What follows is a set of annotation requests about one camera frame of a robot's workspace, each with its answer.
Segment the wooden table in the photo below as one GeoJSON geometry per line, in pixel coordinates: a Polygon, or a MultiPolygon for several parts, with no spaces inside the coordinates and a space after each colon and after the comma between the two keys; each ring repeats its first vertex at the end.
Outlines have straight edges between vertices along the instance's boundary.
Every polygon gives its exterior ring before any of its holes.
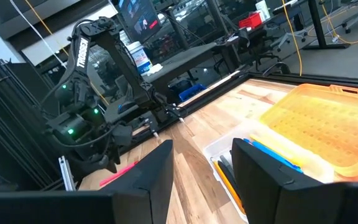
{"type": "MultiPolygon", "coordinates": [[[[257,119],[293,88],[249,80],[186,117],[184,124],[178,123],[159,133],[160,139],[149,139],[122,155],[117,169],[142,159],[162,141],[173,139],[175,173],[167,223],[244,223],[214,178],[202,150],[246,118],[257,119]]],[[[110,175],[108,170],[98,170],[83,179],[80,189],[97,190],[100,180],[110,175]]]]}

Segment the orange plastic container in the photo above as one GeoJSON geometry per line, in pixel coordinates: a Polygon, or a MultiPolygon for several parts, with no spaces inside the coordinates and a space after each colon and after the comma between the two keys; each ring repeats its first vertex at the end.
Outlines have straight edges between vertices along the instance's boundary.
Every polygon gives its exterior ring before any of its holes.
{"type": "Polygon", "coordinates": [[[358,89],[300,85],[260,122],[320,155],[338,174],[358,175],[358,89]]]}

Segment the computer monitor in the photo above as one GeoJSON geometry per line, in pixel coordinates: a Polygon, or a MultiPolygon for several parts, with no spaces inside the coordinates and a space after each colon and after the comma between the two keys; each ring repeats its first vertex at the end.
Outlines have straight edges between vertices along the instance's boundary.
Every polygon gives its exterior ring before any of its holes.
{"type": "Polygon", "coordinates": [[[118,3],[126,31],[134,41],[145,42],[161,29],[157,12],[150,0],[120,0],[118,3]]]}

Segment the red box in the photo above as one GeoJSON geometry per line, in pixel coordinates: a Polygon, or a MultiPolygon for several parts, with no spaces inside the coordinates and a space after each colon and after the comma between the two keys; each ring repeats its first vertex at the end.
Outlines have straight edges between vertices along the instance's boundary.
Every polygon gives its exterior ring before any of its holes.
{"type": "Polygon", "coordinates": [[[260,19],[259,13],[251,14],[247,19],[243,19],[239,22],[239,27],[251,27],[251,29],[255,29],[255,27],[262,24],[262,20],[260,19]]]}

